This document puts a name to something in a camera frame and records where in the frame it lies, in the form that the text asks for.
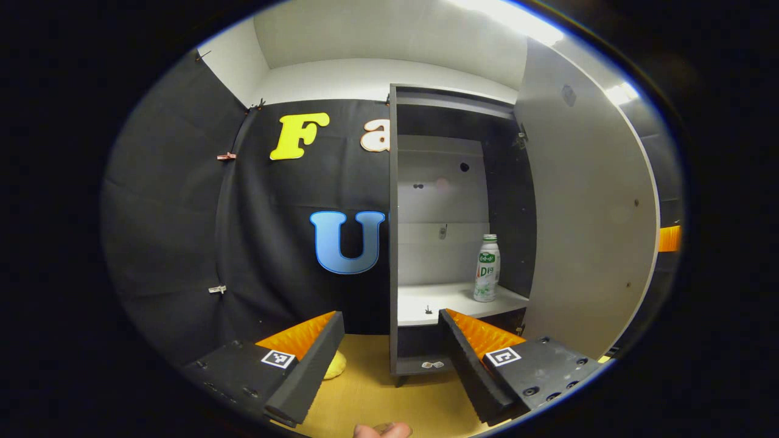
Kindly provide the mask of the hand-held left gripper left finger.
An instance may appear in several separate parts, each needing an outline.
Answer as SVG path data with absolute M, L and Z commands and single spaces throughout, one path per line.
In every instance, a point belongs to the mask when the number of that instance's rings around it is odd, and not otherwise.
M 256 420 L 303 424 L 345 334 L 329 311 L 261 341 L 234 340 L 183 367 L 220 404 Z

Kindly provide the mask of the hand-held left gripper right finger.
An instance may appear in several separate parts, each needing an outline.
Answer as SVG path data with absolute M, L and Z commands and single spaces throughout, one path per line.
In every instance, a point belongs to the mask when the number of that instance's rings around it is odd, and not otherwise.
M 449 308 L 439 311 L 438 327 L 473 409 L 489 426 L 551 404 L 603 365 L 549 336 L 526 340 Z

